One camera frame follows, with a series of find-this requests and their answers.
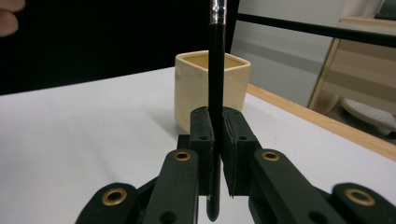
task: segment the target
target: silver pen band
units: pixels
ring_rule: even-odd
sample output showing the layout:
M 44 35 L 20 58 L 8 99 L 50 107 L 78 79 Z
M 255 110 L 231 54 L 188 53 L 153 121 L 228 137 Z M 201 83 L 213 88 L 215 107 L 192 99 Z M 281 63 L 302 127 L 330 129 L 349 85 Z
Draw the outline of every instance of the silver pen band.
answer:
M 212 0 L 210 8 L 210 24 L 225 25 L 227 15 L 227 0 Z

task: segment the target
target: white wall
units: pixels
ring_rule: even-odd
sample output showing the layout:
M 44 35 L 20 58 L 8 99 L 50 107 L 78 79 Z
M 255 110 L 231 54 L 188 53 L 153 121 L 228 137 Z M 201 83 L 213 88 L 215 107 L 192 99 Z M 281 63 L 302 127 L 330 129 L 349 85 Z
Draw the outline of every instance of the white wall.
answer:
M 376 10 L 380 1 L 241 0 L 239 12 L 335 27 L 342 17 Z M 325 36 L 238 21 L 231 54 L 252 63 L 252 84 L 307 106 L 331 43 Z

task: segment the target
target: white table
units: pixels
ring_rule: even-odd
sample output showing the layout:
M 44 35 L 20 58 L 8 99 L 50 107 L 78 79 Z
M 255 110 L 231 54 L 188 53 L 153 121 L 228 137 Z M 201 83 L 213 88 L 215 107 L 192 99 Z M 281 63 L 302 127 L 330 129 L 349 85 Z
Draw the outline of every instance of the white table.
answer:
M 173 118 L 174 68 L 0 96 L 0 223 L 74 223 L 101 187 L 157 176 L 183 133 Z M 316 187 L 342 182 L 396 204 L 396 162 L 252 95 L 243 111 L 263 147 L 285 153 Z M 252 223 L 228 197 L 217 223 Z M 199 223 L 205 216 L 200 200 Z

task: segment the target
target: wooden table edge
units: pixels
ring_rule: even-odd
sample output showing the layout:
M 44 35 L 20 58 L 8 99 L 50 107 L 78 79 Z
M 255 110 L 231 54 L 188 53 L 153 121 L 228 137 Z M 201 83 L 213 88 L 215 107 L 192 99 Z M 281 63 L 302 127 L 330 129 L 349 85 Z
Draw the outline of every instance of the wooden table edge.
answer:
M 294 102 L 275 95 L 269 91 L 265 91 L 252 84 L 247 84 L 247 93 L 260 98 L 271 105 L 286 110 L 297 117 L 314 123 L 323 129 L 344 137 L 351 142 L 354 142 L 362 147 L 369 148 L 382 156 L 396 161 L 396 146 L 391 143 L 352 128 L 335 119 L 330 119 L 306 107 L 297 105 Z

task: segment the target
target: human finger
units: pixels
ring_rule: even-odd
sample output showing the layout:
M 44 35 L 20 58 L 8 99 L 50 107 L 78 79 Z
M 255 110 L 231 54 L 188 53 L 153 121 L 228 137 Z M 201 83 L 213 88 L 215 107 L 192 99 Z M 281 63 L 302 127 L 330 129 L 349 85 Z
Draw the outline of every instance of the human finger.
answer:
M 12 35 L 18 30 L 18 20 L 9 11 L 0 10 L 0 37 Z
M 26 5 L 25 0 L 0 0 L 0 9 L 16 12 Z

